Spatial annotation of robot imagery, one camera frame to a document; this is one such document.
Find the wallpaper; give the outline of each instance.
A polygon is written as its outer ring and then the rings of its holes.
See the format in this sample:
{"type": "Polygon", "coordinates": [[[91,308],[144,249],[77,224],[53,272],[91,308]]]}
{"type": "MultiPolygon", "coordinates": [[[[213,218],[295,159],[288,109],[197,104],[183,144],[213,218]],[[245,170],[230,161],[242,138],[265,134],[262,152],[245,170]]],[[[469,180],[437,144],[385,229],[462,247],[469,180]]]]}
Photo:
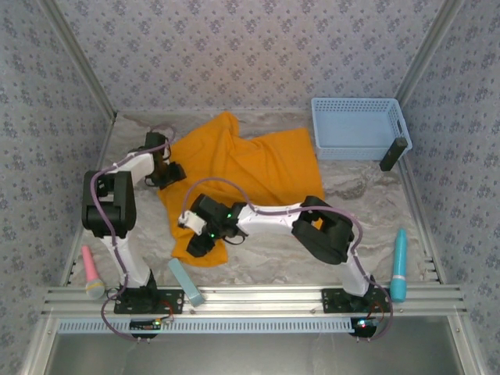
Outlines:
{"type": "Polygon", "coordinates": [[[393,97],[442,0],[57,0],[115,110],[393,97]]]}
{"type": "Polygon", "coordinates": [[[466,1],[404,113],[448,281],[463,285],[487,364],[500,373],[498,1],[466,1]]]}
{"type": "Polygon", "coordinates": [[[48,21],[0,2],[0,373],[18,373],[43,288],[61,278],[81,181],[107,128],[48,21]]]}

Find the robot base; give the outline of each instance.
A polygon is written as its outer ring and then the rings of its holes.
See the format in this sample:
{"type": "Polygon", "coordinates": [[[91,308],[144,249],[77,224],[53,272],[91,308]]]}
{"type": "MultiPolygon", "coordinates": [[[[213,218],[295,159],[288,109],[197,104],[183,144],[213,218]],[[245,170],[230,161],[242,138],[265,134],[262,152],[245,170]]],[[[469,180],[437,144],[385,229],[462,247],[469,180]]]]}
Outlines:
{"type": "Polygon", "coordinates": [[[363,313],[368,315],[371,309],[373,313],[390,312],[389,301],[382,290],[374,287],[372,284],[368,292],[357,297],[345,292],[342,288],[323,289],[321,291],[323,312],[334,313],[363,313]]]}
{"type": "Polygon", "coordinates": [[[184,306],[182,289],[158,289],[151,273],[144,287],[128,287],[115,302],[115,314],[181,314],[184,306]]]}

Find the orange towel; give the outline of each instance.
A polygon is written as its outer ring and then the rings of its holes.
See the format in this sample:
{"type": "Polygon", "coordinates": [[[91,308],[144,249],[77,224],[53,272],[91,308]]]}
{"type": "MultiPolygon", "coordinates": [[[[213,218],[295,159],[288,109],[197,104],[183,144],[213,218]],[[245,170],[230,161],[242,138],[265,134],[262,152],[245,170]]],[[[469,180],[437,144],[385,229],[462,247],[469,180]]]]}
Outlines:
{"type": "MultiPolygon", "coordinates": [[[[243,188],[256,205],[289,205],[307,195],[323,198],[320,171],[307,129],[267,134],[248,141],[238,137],[238,119],[224,112],[172,145],[171,159],[182,165],[187,178],[159,191],[167,209],[170,230],[177,240],[172,256],[192,266],[227,262],[222,241],[201,258],[186,252],[193,232],[177,226],[182,201],[190,186],[205,177],[223,177],[243,188]]],[[[200,184],[187,200],[187,209],[201,194],[231,206],[244,199],[222,182],[200,184]]]]}

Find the marble floor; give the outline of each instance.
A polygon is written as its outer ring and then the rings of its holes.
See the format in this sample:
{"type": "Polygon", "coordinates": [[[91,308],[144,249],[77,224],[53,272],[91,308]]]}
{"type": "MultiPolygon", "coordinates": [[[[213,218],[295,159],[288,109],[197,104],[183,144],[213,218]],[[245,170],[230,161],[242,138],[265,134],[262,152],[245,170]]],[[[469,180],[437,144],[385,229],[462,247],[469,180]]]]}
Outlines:
{"type": "MultiPolygon", "coordinates": [[[[204,124],[214,114],[120,113],[116,119],[104,166],[121,160],[127,152],[143,145],[145,132],[154,127],[170,135],[165,124],[177,128],[176,139],[204,124]]],[[[312,119],[307,112],[236,113],[243,138],[308,127],[313,142],[312,119]]],[[[408,234],[408,281],[426,280],[423,248],[411,217],[397,169],[383,173],[376,162],[319,161],[327,202],[354,213],[364,228],[359,257],[378,281],[389,281],[392,273],[395,235],[399,227],[408,234]]],[[[135,188],[136,227],[130,232],[130,246],[144,257],[158,285],[176,285],[167,267],[174,241],[170,235],[166,209],[154,188],[142,182],[135,188]]],[[[111,255],[91,232],[84,232],[82,245],[90,245],[98,272],[106,285],[118,284],[119,275],[111,255]]],[[[339,284],[334,266],[313,258],[293,237],[266,235],[249,237],[243,245],[227,245],[229,262],[213,268],[186,266],[198,285],[214,284],[339,284]]],[[[70,283],[84,286],[80,252],[77,252],[70,283]]]]}

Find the cable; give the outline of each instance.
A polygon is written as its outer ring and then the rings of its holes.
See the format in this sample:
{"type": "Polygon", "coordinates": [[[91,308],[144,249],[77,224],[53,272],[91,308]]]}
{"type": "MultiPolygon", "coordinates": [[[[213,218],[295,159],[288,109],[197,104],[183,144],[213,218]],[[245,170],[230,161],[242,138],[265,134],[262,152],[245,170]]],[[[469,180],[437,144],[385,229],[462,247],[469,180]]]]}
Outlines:
{"type": "MultiPolygon", "coordinates": [[[[175,134],[176,134],[176,129],[174,127],[170,127],[170,129],[173,132],[172,139],[174,139],[175,138],[175,134]]],[[[127,274],[127,268],[123,264],[123,260],[121,259],[120,253],[118,252],[118,247],[117,247],[117,243],[116,243],[115,228],[113,227],[113,225],[109,221],[109,218],[106,216],[104,210],[102,209],[101,202],[98,200],[98,197],[97,197],[97,181],[98,181],[98,178],[100,176],[103,176],[103,175],[105,175],[105,174],[107,174],[107,173],[109,173],[109,172],[111,172],[113,170],[116,170],[116,169],[120,168],[124,164],[128,163],[129,161],[131,161],[133,158],[135,158],[135,157],[137,157],[139,155],[150,153],[150,152],[159,151],[161,149],[164,149],[168,144],[169,143],[165,143],[164,145],[161,145],[161,146],[157,146],[157,147],[150,148],[150,149],[147,149],[147,150],[140,150],[140,151],[131,153],[125,159],[122,159],[119,162],[114,163],[112,166],[109,166],[108,168],[100,170],[99,172],[97,172],[91,178],[91,196],[92,196],[92,201],[93,201],[93,203],[95,205],[95,208],[98,210],[99,215],[101,216],[102,220],[104,221],[104,223],[106,224],[106,226],[109,229],[109,233],[111,234],[111,243],[112,243],[112,246],[113,246],[113,252],[115,254],[116,261],[120,265],[120,268],[122,269],[122,272],[123,272],[123,275],[124,275],[123,286],[121,287],[121,289],[119,289],[118,292],[115,293],[114,295],[111,295],[111,296],[107,295],[106,296],[106,300],[104,301],[104,303],[102,304],[102,307],[101,307],[101,318],[102,318],[102,321],[104,322],[104,324],[114,334],[116,334],[117,336],[119,336],[119,337],[121,337],[121,338],[123,338],[125,340],[128,340],[128,341],[134,341],[134,342],[137,342],[137,341],[147,341],[147,339],[140,339],[140,338],[135,339],[134,337],[132,337],[132,336],[130,336],[128,334],[124,334],[122,332],[119,332],[115,327],[113,327],[111,325],[111,323],[105,317],[105,307],[108,305],[109,301],[117,299],[127,289],[128,274],[127,274]]]]}
{"type": "Polygon", "coordinates": [[[170,148],[170,141],[169,141],[169,138],[166,138],[166,142],[167,142],[167,146],[166,146],[166,150],[168,151],[169,155],[167,156],[163,156],[163,161],[165,162],[166,160],[170,159],[170,156],[172,155],[172,149],[170,148]]]}
{"type": "Polygon", "coordinates": [[[238,242],[237,244],[235,244],[234,242],[231,242],[231,241],[227,240],[226,236],[222,237],[222,240],[224,242],[228,243],[229,245],[238,246],[238,245],[241,245],[243,242],[245,242],[246,237],[245,236],[241,236],[241,238],[242,238],[241,242],[238,242]]]}
{"type": "Polygon", "coordinates": [[[162,305],[165,305],[166,307],[169,308],[169,315],[164,316],[160,320],[165,320],[165,319],[172,317],[172,321],[173,321],[173,310],[172,310],[172,306],[170,305],[170,303],[168,301],[164,301],[164,300],[160,301],[159,303],[161,303],[162,305]]]}
{"type": "Polygon", "coordinates": [[[374,303],[370,306],[370,312],[368,312],[368,315],[366,316],[365,320],[368,320],[368,319],[372,316],[372,314],[373,314],[373,313],[375,313],[375,309],[376,309],[377,307],[378,307],[378,308],[380,309],[380,311],[382,312],[382,317],[380,318],[379,323],[380,323],[382,320],[384,320],[384,309],[382,308],[382,305],[381,305],[379,302],[377,302],[377,301],[375,301],[375,302],[374,302],[374,303]]]}
{"type": "Polygon", "coordinates": [[[202,178],[201,180],[196,181],[195,184],[193,184],[186,192],[186,195],[184,196],[184,200],[182,201],[182,217],[184,217],[184,213],[186,212],[186,205],[188,203],[188,198],[189,195],[193,192],[193,190],[200,184],[207,182],[207,181],[219,181],[219,182],[224,182],[225,184],[229,184],[233,188],[237,189],[241,195],[243,195],[244,200],[246,201],[248,207],[254,212],[258,213],[259,215],[266,215],[266,216],[279,216],[279,215],[289,215],[291,213],[301,213],[303,211],[328,211],[331,213],[337,213],[342,216],[347,217],[354,223],[356,228],[358,229],[358,236],[354,242],[354,244],[351,246],[351,254],[352,258],[354,259],[354,262],[356,266],[359,269],[359,272],[362,274],[363,278],[371,285],[373,285],[375,288],[379,288],[382,290],[382,292],[385,295],[385,298],[387,299],[387,303],[389,304],[389,309],[390,309],[390,315],[389,315],[389,320],[387,324],[385,325],[384,329],[375,337],[372,338],[364,338],[361,337],[362,340],[364,341],[373,341],[377,340],[379,338],[382,338],[389,330],[389,328],[392,325],[392,320],[394,316],[394,308],[392,306],[392,300],[391,296],[388,294],[388,292],[383,288],[380,284],[378,284],[376,281],[371,280],[370,277],[366,274],[365,270],[363,269],[363,266],[361,265],[361,262],[359,261],[358,254],[356,253],[356,248],[358,247],[359,243],[363,239],[363,227],[361,226],[361,223],[348,211],[344,211],[343,209],[335,209],[330,206],[321,206],[321,205],[314,205],[310,207],[298,207],[297,209],[290,209],[290,210],[284,210],[284,211],[262,211],[260,209],[257,209],[253,204],[252,201],[250,200],[249,196],[247,193],[238,185],[236,185],[234,182],[226,180],[225,178],[222,177],[207,177],[207,178],[202,178]]]}
{"type": "Polygon", "coordinates": [[[108,289],[108,290],[106,291],[106,297],[107,297],[107,298],[111,298],[111,297],[109,297],[109,292],[110,292],[110,291],[113,291],[113,290],[115,291],[115,293],[118,291],[118,289],[116,289],[115,287],[111,287],[110,289],[108,289]]]}

